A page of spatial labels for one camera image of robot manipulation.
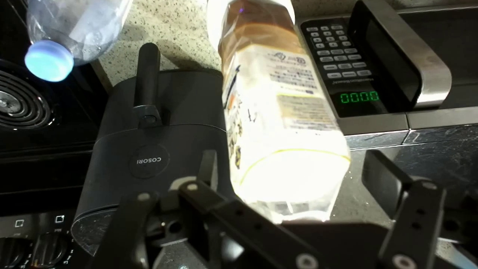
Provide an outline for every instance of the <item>coffee maker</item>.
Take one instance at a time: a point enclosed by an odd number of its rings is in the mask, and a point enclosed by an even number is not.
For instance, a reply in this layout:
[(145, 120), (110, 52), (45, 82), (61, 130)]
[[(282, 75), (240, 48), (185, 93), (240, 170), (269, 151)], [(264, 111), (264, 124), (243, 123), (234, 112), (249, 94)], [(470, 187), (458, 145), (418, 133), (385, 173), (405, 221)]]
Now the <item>coffee maker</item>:
[(204, 153), (218, 160), (218, 191), (230, 190), (221, 73), (158, 72), (158, 55), (155, 45), (143, 45), (137, 76), (109, 96), (72, 226), (91, 256), (119, 200), (167, 193), (175, 179), (197, 175)]

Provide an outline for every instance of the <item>black knob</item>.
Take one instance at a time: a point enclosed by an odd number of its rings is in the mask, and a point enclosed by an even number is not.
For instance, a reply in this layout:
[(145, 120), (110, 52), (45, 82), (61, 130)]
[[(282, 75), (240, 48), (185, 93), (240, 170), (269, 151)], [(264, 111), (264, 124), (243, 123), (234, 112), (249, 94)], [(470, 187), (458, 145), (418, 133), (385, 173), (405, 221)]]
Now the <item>black knob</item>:
[(30, 244), (28, 239), (0, 238), (0, 269), (22, 265), (28, 257)]
[(60, 265), (70, 251), (69, 236), (64, 233), (42, 233), (34, 245), (31, 266), (54, 268)]

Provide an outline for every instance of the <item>keypad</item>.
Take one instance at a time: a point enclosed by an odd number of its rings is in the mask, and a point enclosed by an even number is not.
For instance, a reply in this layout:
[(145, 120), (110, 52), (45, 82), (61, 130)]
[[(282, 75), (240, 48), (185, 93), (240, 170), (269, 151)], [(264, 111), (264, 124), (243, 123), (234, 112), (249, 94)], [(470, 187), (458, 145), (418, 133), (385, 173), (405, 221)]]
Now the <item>keypad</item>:
[(327, 79), (358, 79), (373, 75), (342, 24), (311, 26), (305, 33), (315, 46), (319, 67)]

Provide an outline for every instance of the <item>stovetop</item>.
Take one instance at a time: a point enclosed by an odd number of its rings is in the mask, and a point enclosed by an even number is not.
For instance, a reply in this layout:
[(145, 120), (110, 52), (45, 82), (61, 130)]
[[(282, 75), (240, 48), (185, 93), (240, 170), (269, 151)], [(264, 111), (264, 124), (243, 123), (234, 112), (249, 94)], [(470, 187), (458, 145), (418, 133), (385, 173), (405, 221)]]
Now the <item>stovetop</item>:
[(24, 66), (25, 2), (0, 0), (0, 268), (85, 268), (70, 236), (106, 85), (97, 63), (58, 84)]
[(104, 81), (97, 64), (74, 67), (58, 84), (36, 79), (22, 61), (30, 45), (25, 2), (3, 0), (0, 14), (0, 200), (77, 188), (103, 117)]

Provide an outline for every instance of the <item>blue bottle cap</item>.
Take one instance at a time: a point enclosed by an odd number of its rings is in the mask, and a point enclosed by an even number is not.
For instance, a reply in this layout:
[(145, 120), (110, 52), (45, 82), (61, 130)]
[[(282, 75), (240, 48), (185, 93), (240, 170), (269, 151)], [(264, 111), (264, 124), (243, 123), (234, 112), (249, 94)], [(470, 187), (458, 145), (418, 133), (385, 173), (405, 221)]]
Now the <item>blue bottle cap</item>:
[(57, 42), (40, 40), (28, 48), (25, 66), (43, 81), (60, 82), (73, 70), (73, 55)]

